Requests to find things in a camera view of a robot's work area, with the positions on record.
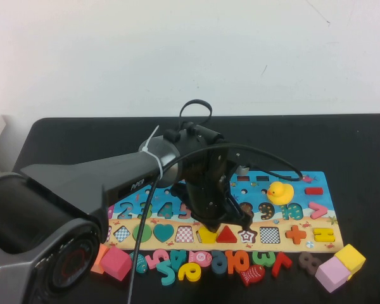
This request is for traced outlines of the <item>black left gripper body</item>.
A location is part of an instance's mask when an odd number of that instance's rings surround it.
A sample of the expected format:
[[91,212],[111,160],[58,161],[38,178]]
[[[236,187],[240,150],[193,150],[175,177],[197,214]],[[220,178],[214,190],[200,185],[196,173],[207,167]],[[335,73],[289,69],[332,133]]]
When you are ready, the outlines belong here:
[[221,218],[223,224],[240,225],[241,208],[231,194],[229,179],[236,163],[228,159],[228,148],[202,151],[179,163],[183,186],[174,186],[174,196],[190,209],[194,219],[206,225],[207,219]]

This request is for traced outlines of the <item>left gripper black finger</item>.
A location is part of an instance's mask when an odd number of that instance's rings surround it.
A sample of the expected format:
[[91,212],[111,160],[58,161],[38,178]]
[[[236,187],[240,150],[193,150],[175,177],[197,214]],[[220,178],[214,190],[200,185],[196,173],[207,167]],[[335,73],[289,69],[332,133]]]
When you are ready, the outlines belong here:
[[223,220],[221,218],[209,218],[206,220],[206,228],[210,232],[217,232]]
[[241,211],[240,226],[242,227],[244,231],[250,230],[250,226],[253,223],[253,217],[254,217],[253,212],[245,212],[243,210]]

